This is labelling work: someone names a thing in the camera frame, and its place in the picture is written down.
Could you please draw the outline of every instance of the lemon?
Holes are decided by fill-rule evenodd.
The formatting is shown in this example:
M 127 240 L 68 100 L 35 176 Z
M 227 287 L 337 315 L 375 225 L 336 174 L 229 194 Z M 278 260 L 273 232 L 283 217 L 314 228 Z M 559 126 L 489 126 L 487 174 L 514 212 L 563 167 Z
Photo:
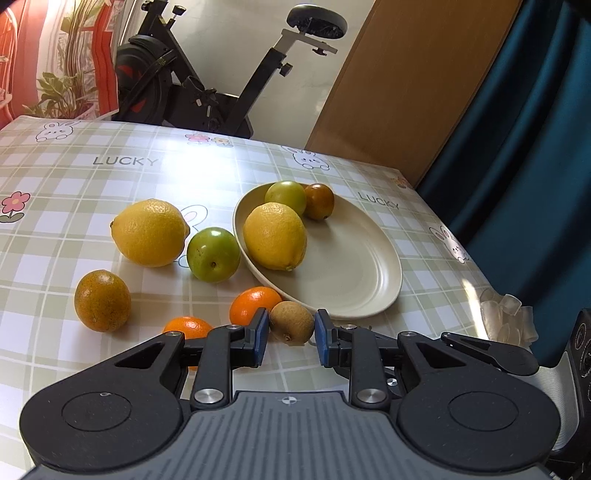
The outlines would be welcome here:
M 119 251 L 144 267 L 172 263 L 183 253 L 189 231 L 174 205 L 156 199 L 128 206 L 111 223 L 111 236 Z
M 304 224 L 295 211 L 282 203 L 256 207 L 244 222 L 242 233 L 253 260 L 270 270 L 292 270 L 306 254 Z

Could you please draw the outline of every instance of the oval plate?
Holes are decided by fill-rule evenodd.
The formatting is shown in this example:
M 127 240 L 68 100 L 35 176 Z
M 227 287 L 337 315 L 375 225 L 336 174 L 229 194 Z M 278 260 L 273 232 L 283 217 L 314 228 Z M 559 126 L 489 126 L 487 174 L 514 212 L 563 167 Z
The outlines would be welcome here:
M 263 285 L 312 312 L 326 309 L 336 319 L 369 317 L 393 304 L 402 287 L 402 267 L 396 250 L 365 212 L 337 195 L 333 214 L 326 220 L 302 218 L 308 247 L 297 268 L 290 272 L 269 270 L 251 260 L 242 227 L 246 217 L 265 203 L 271 185 L 260 185 L 245 194 L 233 217 L 234 235 L 243 258 Z

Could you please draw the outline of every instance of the dark teal curtain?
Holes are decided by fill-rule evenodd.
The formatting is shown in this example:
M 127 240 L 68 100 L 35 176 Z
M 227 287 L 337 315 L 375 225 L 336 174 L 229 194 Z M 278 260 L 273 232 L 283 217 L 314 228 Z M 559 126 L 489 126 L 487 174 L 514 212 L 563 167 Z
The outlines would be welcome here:
M 418 187 L 499 293 L 534 307 L 555 364 L 591 307 L 591 25 L 525 0 L 487 77 Z

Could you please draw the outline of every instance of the orange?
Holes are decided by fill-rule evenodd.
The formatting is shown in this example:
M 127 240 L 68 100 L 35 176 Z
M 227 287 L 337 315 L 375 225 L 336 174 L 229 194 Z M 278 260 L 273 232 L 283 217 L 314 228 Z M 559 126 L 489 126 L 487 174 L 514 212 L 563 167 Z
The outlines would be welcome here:
M 176 330 L 183 332 L 186 339 L 204 338 L 212 329 L 213 327 L 205 320 L 195 317 L 176 317 L 164 326 L 162 333 Z
M 271 312 L 281 302 L 279 294 L 269 287 L 253 287 L 243 291 L 230 306 L 230 322 L 236 325 L 248 325 L 258 307 L 265 307 Z

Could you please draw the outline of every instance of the wooden door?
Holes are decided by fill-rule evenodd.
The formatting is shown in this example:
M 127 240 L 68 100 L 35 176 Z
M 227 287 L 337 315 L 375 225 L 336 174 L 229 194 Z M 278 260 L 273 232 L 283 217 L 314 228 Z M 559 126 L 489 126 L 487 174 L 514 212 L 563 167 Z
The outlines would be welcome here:
M 398 168 L 416 185 L 478 90 L 520 5 L 376 0 L 306 149 Z

